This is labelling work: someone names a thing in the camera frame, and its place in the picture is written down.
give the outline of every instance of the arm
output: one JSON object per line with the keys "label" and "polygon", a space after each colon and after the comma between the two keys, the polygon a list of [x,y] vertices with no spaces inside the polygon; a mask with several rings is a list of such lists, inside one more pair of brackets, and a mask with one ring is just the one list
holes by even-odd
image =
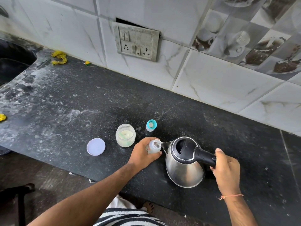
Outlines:
{"label": "arm", "polygon": [[216,167],[211,170],[216,177],[219,190],[225,197],[230,214],[232,226],[257,226],[256,220],[242,196],[239,188],[240,165],[239,162],[224,152],[216,149]]}
{"label": "arm", "polygon": [[114,197],[139,171],[159,158],[162,152],[148,154],[145,147],[154,137],[137,143],[128,163],[114,174],[54,205],[29,226],[93,225]]}

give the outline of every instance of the hand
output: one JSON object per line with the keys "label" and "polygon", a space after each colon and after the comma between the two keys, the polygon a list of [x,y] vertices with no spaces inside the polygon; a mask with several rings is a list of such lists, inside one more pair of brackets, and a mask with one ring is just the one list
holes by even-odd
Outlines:
{"label": "hand", "polygon": [[235,158],[226,156],[219,148],[215,150],[215,155],[216,167],[215,169],[210,168],[216,178],[220,192],[224,196],[241,194],[239,188],[239,162]]}
{"label": "hand", "polygon": [[159,140],[156,137],[145,137],[135,145],[128,164],[134,165],[136,173],[147,167],[162,155],[161,151],[153,154],[148,154],[146,151],[146,146],[150,143],[150,141],[156,139]]}

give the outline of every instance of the black and white striped shirt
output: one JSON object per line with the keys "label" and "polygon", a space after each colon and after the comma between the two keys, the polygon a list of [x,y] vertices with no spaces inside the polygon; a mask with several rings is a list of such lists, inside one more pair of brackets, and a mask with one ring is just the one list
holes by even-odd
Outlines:
{"label": "black and white striped shirt", "polygon": [[106,209],[93,226],[167,226],[140,209]]}

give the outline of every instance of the black sink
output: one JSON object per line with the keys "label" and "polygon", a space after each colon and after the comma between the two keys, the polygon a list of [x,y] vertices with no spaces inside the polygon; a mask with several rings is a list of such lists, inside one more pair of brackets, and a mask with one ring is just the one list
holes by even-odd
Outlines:
{"label": "black sink", "polygon": [[36,59],[32,51],[0,39],[0,87],[26,70]]}

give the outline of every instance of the stainless steel kettle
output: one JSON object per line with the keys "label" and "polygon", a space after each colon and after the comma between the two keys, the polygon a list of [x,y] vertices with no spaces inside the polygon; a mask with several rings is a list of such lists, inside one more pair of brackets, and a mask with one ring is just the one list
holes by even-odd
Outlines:
{"label": "stainless steel kettle", "polygon": [[180,187],[192,188],[203,180],[203,163],[215,167],[216,156],[203,150],[190,137],[176,138],[162,143],[161,147],[166,154],[167,174]]}

